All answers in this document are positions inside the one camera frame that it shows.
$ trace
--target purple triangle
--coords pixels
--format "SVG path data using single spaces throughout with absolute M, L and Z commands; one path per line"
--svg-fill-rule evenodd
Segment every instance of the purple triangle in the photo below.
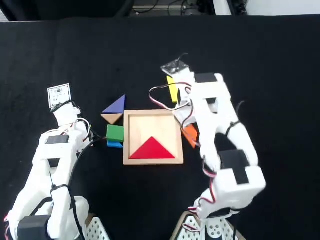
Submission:
M 117 101 L 108 106 L 103 110 L 103 114 L 123 114 L 125 111 L 125 99 L 126 95 L 124 94 Z

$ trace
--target metal perforated base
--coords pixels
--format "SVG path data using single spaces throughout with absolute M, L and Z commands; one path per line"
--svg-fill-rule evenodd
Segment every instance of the metal perforated base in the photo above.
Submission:
M 226 221 L 226 219 L 213 218 L 206 224 L 206 231 L 208 237 L 206 239 L 222 239 L 222 240 L 233 240 L 234 231 Z
M 184 223 L 193 226 L 194 228 L 200 229 L 199 224 L 193 216 L 187 216 Z M 184 228 L 181 228 L 176 240 L 200 240 L 200 233 L 189 232 Z
M 110 240 L 100 218 L 94 217 L 87 227 L 86 240 Z
M 197 229 L 200 229 L 199 224 L 196 219 L 189 215 L 185 218 L 184 222 L 190 226 L 193 226 Z M 233 240 L 234 231 L 229 225 L 229 223 L 224 219 L 213 218 L 208 220 L 206 224 L 206 234 L 205 240 Z M 181 228 L 177 234 L 176 240 L 202 240 L 200 238 L 200 233 L 189 232 L 184 228 Z

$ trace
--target black tablecloth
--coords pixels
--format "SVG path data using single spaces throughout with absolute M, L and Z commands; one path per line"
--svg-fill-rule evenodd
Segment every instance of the black tablecloth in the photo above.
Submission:
M 0 24 L 0 213 L 24 187 L 40 134 L 57 127 L 47 88 L 70 83 L 96 131 L 122 94 L 126 109 L 156 109 L 148 90 L 160 66 L 188 53 L 196 73 L 221 73 L 256 147 L 267 186 L 242 211 L 248 240 L 310 239 L 319 205 L 320 16 L 66 19 Z M 169 104 L 164 90 L 160 100 Z M 230 144 L 221 137 L 219 149 Z M 98 144 L 77 166 L 84 196 L 112 239 L 169 239 L 208 187 L 198 150 L 183 139 L 183 165 L 123 166 L 122 150 Z

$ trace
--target tangram piece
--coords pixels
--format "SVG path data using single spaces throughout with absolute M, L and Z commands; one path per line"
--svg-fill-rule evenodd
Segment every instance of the tangram piece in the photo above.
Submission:
M 174 159 L 153 136 L 150 137 L 129 159 Z
M 123 114 L 122 113 L 115 113 L 115 114 L 101 114 L 101 117 L 104 118 L 108 123 L 114 124 L 116 121 L 121 118 Z
M 194 141 L 197 141 L 197 138 L 198 138 L 198 132 L 195 129 L 195 127 L 192 124 L 190 124 L 184 128 L 184 131 L 182 131 L 182 133 L 185 136 L 185 138 L 188 140 L 190 145 L 193 148 L 195 148 L 196 143 Z
M 168 81 L 168 84 L 172 84 L 172 85 L 169 86 L 169 90 L 170 90 L 171 100 L 175 104 L 175 103 L 178 102 L 178 88 L 177 88 L 177 85 L 174 84 L 175 81 L 170 76 L 166 76 L 166 80 Z
M 103 110 L 103 114 L 123 114 L 125 110 L 126 95 L 120 97 L 117 101 Z
M 118 141 L 109 141 L 108 140 L 106 142 L 106 145 L 108 147 L 110 147 L 110 148 L 117 148 L 117 149 L 122 149 L 123 148 L 122 144 L 120 142 L 118 142 Z
M 123 142 L 124 127 L 109 124 L 106 127 L 106 139 L 112 142 Z

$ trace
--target beige triangle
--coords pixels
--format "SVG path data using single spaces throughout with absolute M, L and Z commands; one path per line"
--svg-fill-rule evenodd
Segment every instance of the beige triangle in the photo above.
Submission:
M 104 120 L 106 120 L 108 123 L 114 124 L 116 121 L 118 121 L 119 118 L 121 118 L 122 115 L 123 113 L 101 114 L 101 117 L 103 117 Z

